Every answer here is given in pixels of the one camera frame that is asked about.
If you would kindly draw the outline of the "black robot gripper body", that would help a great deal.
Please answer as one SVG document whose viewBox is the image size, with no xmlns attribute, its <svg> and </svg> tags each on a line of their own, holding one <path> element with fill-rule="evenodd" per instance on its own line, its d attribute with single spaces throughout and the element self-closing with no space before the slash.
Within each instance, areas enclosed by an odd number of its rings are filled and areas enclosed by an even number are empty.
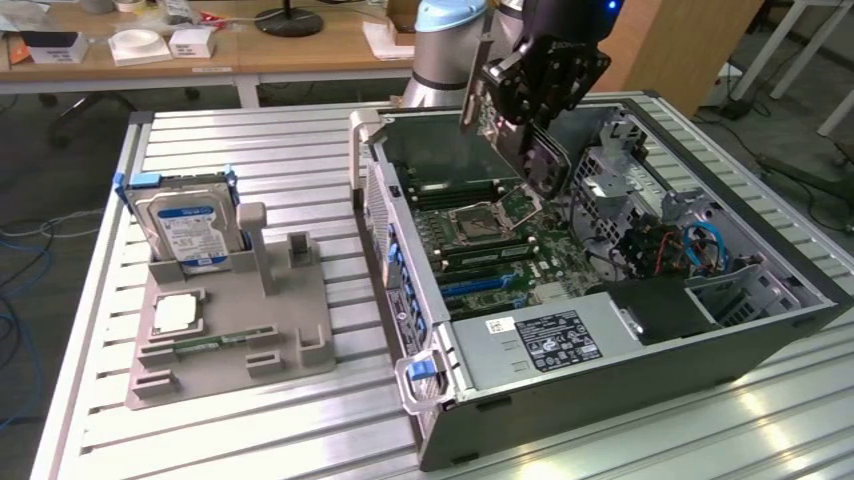
<svg viewBox="0 0 854 480">
<path fill-rule="evenodd" d="M 530 98 L 544 100 L 545 76 L 553 61 L 572 51 L 601 51 L 618 19 L 618 3 L 605 0 L 526 1 L 524 28 L 514 51 L 525 54 Z"/>
</svg>

